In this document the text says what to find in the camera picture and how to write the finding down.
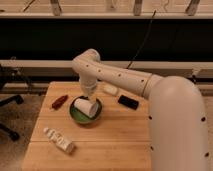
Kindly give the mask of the translucent clear gripper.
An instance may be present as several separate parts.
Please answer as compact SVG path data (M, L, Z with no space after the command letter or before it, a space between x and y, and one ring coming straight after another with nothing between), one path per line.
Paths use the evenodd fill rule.
M93 84L81 83L81 89L83 91L83 94L89 100L96 99L96 97L95 97L96 88L97 88L97 83L93 83Z

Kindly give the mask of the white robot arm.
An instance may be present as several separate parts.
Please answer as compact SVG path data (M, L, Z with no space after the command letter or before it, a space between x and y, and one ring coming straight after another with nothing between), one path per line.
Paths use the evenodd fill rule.
M193 82L105 65L94 49L75 57L72 68L88 95L102 80L149 101L152 171L211 171L205 104Z

